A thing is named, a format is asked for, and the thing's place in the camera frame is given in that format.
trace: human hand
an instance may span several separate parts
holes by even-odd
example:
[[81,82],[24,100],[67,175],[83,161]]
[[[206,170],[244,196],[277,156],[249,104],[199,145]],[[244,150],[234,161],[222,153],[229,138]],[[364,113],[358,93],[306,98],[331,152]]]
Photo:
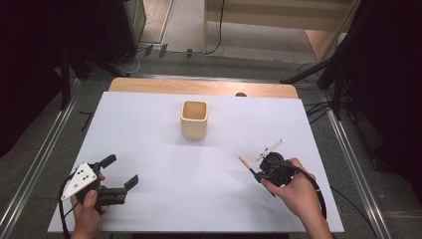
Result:
[[[100,173],[99,179],[105,180],[106,178]],[[95,210],[97,196],[95,190],[90,190],[84,199],[84,203],[80,203],[75,195],[71,197],[72,205],[77,205],[74,208],[76,225],[72,239],[96,238],[100,233],[102,220]],[[101,208],[103,212],[106,212],[106,210],[107,206]]]
[[[290,162],[316,179],[313,174],[307,172],[297,158],[290,159]],[[328,224],[320,212],[316,190],[302,173],[295,174],[292,181],[283,187],[278,187],[265,178],[261,179],[261,183],[270,192],[282,198],[286,206],[301,219],[310,238],[332,238]]]

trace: small stick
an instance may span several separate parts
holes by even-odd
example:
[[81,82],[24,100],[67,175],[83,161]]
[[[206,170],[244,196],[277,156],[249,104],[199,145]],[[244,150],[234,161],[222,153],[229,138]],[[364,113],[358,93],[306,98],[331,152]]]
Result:
[[243,156],[239,156],[239,159],[243,162],[243,164],[245,164],[245,166],[252,172],[252,174],[254,174],[254,176],[257,174],[254,169],[252,169],[252,167],[249,165],[249,163],[245,160],[245,158]]

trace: floor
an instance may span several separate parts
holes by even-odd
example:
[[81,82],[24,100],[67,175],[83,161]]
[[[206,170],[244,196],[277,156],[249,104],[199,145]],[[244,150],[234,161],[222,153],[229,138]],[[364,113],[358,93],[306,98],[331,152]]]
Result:
[[[157,1],[144,2],[145,9],[152,9],[148,8],[146,3]],[[202,1],[173,2],[167,26],[156,35],[157,40],[150,40],[154,42],[156,50],[159,50],[162,44],[168,44],[165,57],[160,57],[158,51],[153,51],[147,57],[138,55],[120,67],[133,71],[140,62],[140,67],[131,74],[132,77],[184,76],[202,80],[235,79],[277,84],[279,80],[295,76],[316,62],[306,34],[302,30],[254,27],[248,29],[248,26],[234,24],[222,26],[222,47],[212,56],[198,55],[188,59],[183,54],[176,54],[185,52],[186,49],[201,51],[200,2]],[[188,26],[187,22],[192,22],[192,26]],[[217,45],[217,33],[213,31],[216,26],[211,22],[208,25],[207,49],[213,49]],[[148,44],[150,43],[142,42],[140,46]],[[88,80],[75,81],[71,107],[59,112],[61,96],[57,96],[31,124],[15,147],[0,159],[0,210],[4,214],[0,223],[0,238],[63,238],[62,235],[46,232],[57,205],[57,188],[72,171],[84,141],[87,133],[85,125],[88,124],[89,128],[87,113],[96,110],[102,92],[107,91],[113,79],[113,76],[103,69],[94,65],[90,67],[92,74]],[[316,81],[317,75],[312,75],[295,84],[304,104],[318,103],[330,96],[331,91],[321,92],[316,87]],[[357,162],[358,170],[363,173],[364,182],[370,189],[369,195],[382,212],[383,221],[366,222],[367,218],[371,218],[367,214],[371,211],[365,204],[365,196],[368,194],[359,189],[361,181],[355,178],[350,161],[344,154],[347,145],[342,145],[338,131],[335,130],[338,124],[330,113],[325,114],[312,123],[312,129],[328,180],[331,186],[344,196],[333,190],[336,209],[345,228],[344,233],[335,234],[336,238],[422,238],[422,206],[409,184],[394,172],[380,173],[372,167],[371,153],[359,131],[349,120],[347,111],[343,109],[341,113],[340,126],[346,132],[349,147],[353,152],[352,157]],[[60,121],[64,122],[62,126],[58,126]],[[51,143],[46,143],[45,139],[50,139]],[[388,230],[388,236],[374,236],[371,226],[383,226],[383,223]],[[99,238],[125,239],[131,238],[131,235],[103,233]],[[304,233],[293,233],[290,238],[307,236]]]

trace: gray floor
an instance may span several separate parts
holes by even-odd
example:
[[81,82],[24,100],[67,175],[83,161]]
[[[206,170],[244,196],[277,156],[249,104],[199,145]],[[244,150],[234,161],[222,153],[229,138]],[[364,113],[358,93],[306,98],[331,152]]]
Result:
[[[298,54],[292,58],[286,56],[280,60],[250,59],[245,56],[198,56],[187,59],[185,55],[167,53],[164,58],[158,52],[148,57],[138,56],[140,67],[132,77],[145,75],[187,76],[193,78],[218,78],[219,80],[242,79],[245,82],[277,83],[310,67],[302,66],[312,55],[307,39],[297,33],[298,46],[291,48]],[[130,59],[121,67],[131,71],[137,66],[136,59]],[[25,205],[19,217],[12,222],[9,238],[63,238],[59,234],[47,233],[47,228],[57,206],[59,187],[64,178],[72,171],[72,166],[83,143],[87,130],[82,130],[88,117],[80,112],[94,112],[101,94],[107,91],[113,76],[92,66],[93,73],[88,80],[79,80],[74,87],[75,104],[51,152],[46,155],[46,163],[34,188],[22,203]],[[316,87],[317,76],[295,84],[304,104],[321,102],[321,92]],[[0,158],[0,211],[2,214],[18,191],[22,180],[37,158],[37,153],[59,115],[61,96],[57,96],[44,109],[43,113],[31,124],[15,147]],[[364,144],[356,126],[350,122],[345,110],[341,110],[342,124],[353,147],[356,158],[365,178],[381,209],[392,238],[422,238],[422,207],[413,194],[408,182],[395,173],[380,173],[371,165],[370,151]],[[338,143],[328,115],[312,124],[319,153],[323,160],[331,186],[341,192],[357,208],[366,214],[362,198],[349,171],[343,151]],[[337,193],[333,193],[337,208],[344,225],[344,233],[336,233],[336,238],[375,238],[370,226],[357,210]],[[114,234],[112,238],[130,238],[130,234]],[[110,238],[102,234],[101,238]],[[291,238],[307,238],[303,233],[291,234]]]

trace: white tabletop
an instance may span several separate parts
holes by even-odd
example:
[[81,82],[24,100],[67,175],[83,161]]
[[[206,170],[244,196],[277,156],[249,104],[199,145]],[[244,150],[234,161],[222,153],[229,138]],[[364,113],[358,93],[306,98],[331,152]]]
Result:
[[[208,104],[208,132],[188,140],[180,127],[185,101]],[[102,231],[113,232],[302,232],[301,221],[274,198],[238,159],[253,167],[266,146],[297,157],[312,172],[327,208],[332,232],[343,227],[301,100],[217,96],[104,93],[75,162],[94,163],[110,154],[103,185],[139,183],[124,205],[103,215]],[[71,208],[65,203],[65,211]],[[72,213],[67,217],[74,228]],[[56,210],[50,232],[61,232]]]

